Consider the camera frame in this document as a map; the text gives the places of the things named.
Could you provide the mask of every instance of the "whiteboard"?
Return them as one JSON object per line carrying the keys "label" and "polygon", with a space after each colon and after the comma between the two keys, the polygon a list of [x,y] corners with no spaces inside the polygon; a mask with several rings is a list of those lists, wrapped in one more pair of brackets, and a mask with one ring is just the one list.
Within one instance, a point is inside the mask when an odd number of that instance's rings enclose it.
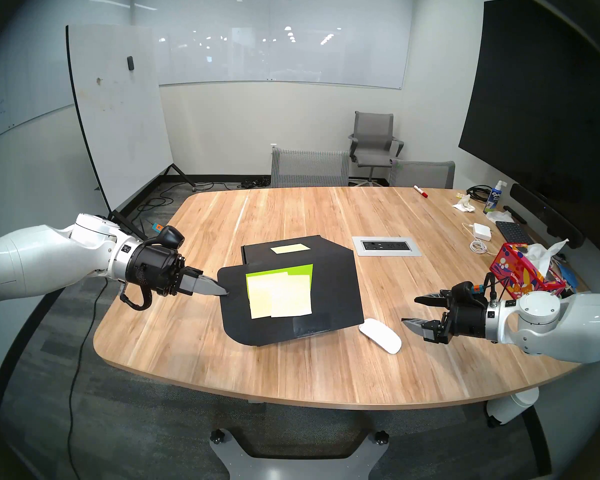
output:
{"label": "whiteboard", "polygon": [[152,32],[131,25],[69,25],[67,36],[76,110],[113,210],[173,163]]}
{"label": "whiteboard", "polygon": [[130,24],[129,2],[27,0],[18,9],[0,35],[0,134],[74,102],[65,25]]}
{"label": "whiteboard", "polygon": [[133,1],[132,24],[153,29],[161,85],[403,85],[413,0]]}

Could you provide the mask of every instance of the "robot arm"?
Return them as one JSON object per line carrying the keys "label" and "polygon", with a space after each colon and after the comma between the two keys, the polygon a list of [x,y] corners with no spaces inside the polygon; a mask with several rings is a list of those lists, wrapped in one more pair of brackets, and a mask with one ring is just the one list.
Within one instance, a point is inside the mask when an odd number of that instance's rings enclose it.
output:
{"label": "robot arm", "polygon": [[[158,237],[140,242],[115,223],[87,214],[62,230],[46,225],[16,230],[0,237],[0,301],[50,293],[84,277],[119,280],[120,298],[138,310],[151,305],[152,291],[225,295],[215,280],[185,266],[178,253],[183,241],[166,226]],[[129,283],[140,286],[142,305],[125,295]]]}
{"label": "robot arm", "polygon": [[[415,301],[448,310],[441,320],[402,320],[431,343],[448,344],[454,335],[468,335],[492,343],[515,344],[525,353],[562,361],[600,360],[600,294],[558,299],[549,292],[534,291],[520,299],[496,301],[491,279],[491,301],[483,295],[482,286],[469,281],[441,290],[440,294],[416,297]],[[517,316],[517,331],[507,324],[509,316]]]}

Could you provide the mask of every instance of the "crumpled tissue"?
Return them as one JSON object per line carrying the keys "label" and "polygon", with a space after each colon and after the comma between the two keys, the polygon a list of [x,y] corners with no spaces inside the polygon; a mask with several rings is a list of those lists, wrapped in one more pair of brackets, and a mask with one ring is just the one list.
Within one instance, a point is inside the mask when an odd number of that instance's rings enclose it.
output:
{"label": "crumpled tissue", "polygon": [[458,201],[457,204],[454,204],[453,207],[457,210],[460,211],[475,211],[475,206],[472,204],[469,204],[469,199],[471,199],[471,196],[469,194],[466,194],[465,196],[461,197],[460,200]]}
{"label": "crumpled tissue", "polygon": [[487,219],[491,220],[493,223],[496,222],[513,222],[513,217],[511,216],[511,213],[509,213],[508,211],[502,212],[502,211],[489,211],[487,213]]}
{"label": "crumpled tissue", "polygon": [[531,244],[526,249],[525,257],[531,264],[535,266],[535,269],[542,274],[543,277],[547,276],[549,271],[549,264],[551,263],[551,256],[555,255],[560,251],[563,246],[569,242],[569,239],[564,239],[562,242],[556,242],[553,246],[546,249],[542,244]]}

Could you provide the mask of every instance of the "keyboard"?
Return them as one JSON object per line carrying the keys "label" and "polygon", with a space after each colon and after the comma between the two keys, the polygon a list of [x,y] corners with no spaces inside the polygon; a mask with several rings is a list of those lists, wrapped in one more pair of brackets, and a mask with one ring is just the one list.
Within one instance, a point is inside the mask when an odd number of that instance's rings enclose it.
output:
{"label": "keyboard", "polygon": [[506,243],[535,244],[535,241],[527,235],[524,229],[517,223],[510,221],[497,221],[496,227],[504,236]]}

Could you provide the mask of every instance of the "gray chair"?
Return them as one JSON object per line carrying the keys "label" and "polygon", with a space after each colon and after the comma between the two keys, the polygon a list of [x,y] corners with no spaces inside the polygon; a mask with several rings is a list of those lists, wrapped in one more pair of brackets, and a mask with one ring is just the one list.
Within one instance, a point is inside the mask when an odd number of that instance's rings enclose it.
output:
{"label": "gray chair", "polygon": [[346,151],[291,151],[273,148],[271,187],[346,187],[349,185],[349,154]]}
{"label": "gray chair", "polygon": [[391,187],[453,189],[456,164],[453,161],[405,161],[391,158]]}
{"label": "gray chair", "polygon": [[368,184],[373,186],[371,180],[374,168],[391,167],[391,144],[398,143],[398,151],[394,155],[397,158],[403,150],[404,142],[394,137],[394,114],[393,113],[361,113],[356,111],[356,121],[353,125],[353,134],[349,136],[351,147],[349,157],[353,163],[360,167],[370,167],[369,177],[359,183],[358,186]]}

